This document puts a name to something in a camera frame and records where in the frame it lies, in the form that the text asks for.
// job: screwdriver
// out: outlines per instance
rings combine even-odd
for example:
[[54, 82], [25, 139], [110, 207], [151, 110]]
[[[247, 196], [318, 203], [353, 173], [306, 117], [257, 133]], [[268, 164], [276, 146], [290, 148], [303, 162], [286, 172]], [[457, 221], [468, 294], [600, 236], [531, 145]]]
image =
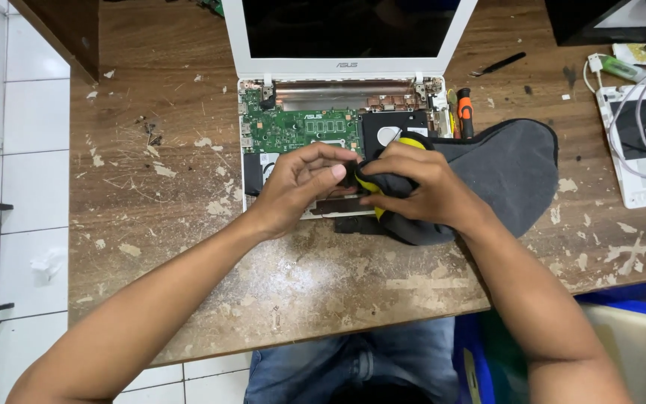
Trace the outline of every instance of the screwdriver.
[[475, 131], [472, 129], [472, 103], [470, 102], [470, 89], [461, 88], [458, 91], [458, 118], [460, 118], [460, 132], [463, 139], [472, 139]]

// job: worn desk surface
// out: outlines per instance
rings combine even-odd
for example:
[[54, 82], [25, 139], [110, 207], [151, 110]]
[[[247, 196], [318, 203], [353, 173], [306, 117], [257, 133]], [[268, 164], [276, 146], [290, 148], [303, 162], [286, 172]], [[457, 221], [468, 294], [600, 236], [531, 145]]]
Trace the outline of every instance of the worn desk surface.
[[[529, 117], [557, 131], [563, 180], [522, 243], [573, 293], [646, 281], [646, 209], [622, 206], [581, 81], [584, 58], [605, 49], [556, 47], [543, 0], [480, 0], [445, 74], [449, 87], [472, 88], [478, 130]], [[514, 65], [467, 76], [519, 51]], [[241, 209], [225, 23], [188, 1], [102, 3], [101, 63], [111, 78], [71, 88], [72, 322]], [[161, 144], [147, 148], [148, 132]], [[154, 364], [485, 309], [468, 262], [455, 243], [408, 247], [302, 221], [249, 253]]]

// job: cloth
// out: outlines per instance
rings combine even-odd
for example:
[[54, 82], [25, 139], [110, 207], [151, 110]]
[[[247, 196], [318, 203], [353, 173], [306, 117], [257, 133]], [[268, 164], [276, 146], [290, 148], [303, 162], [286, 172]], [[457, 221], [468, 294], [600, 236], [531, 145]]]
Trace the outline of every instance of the cloth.
[[352, 391], [394, 385], [453, 404], [454, 326], [454, 317], [439, 318], [254, 351], [244, 403], [337, 404]]
[[[487, 202], [515, 237], [520, 237], [545, 213], [558, 183], [557, 135], [530, 119], [514, 119], [487, 128], [471, 140], [428, 139], [403, 132], [400, 141], [445, 155], [450, 168]], [[372, 183], [383, 194], [406, 198], [418, 184], [394, 174], [364, 175], [356, 171], [364, 188]], [[388, 235], [413, 245], [451, 242], [455, 232], [448, 226], [414, 221], [391, 211], [376, 210]]]

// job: circuit board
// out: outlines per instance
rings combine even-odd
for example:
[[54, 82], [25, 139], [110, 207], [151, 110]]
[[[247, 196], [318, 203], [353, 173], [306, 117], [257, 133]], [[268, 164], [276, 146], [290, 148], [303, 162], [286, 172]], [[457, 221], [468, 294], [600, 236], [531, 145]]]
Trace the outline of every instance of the circuit board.
[[358, 115], [350, 109], [283, 111], [280, 105], [264, 111], [261, 90], [241, 94], [239, 113], [244, 153], [285, 153], [313, 142], [325, 142], [363, 153]]

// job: forearm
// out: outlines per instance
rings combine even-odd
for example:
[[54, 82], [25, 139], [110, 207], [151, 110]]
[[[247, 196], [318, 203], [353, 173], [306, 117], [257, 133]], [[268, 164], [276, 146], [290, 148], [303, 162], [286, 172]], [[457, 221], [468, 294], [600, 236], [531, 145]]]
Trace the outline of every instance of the forearm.
[[489, 212], [463, 234], [507, 329], [531, 360], [605, 355], [577, 302], [552, 272]]
[[[10, 401], [115, 397], [258, 242], [259, 237], [237, 219], [121, 289], [24, 372]], [[27, 394], [20, 396], [19, 390]], [[32, 392], [46, 397], [32, 398]]]

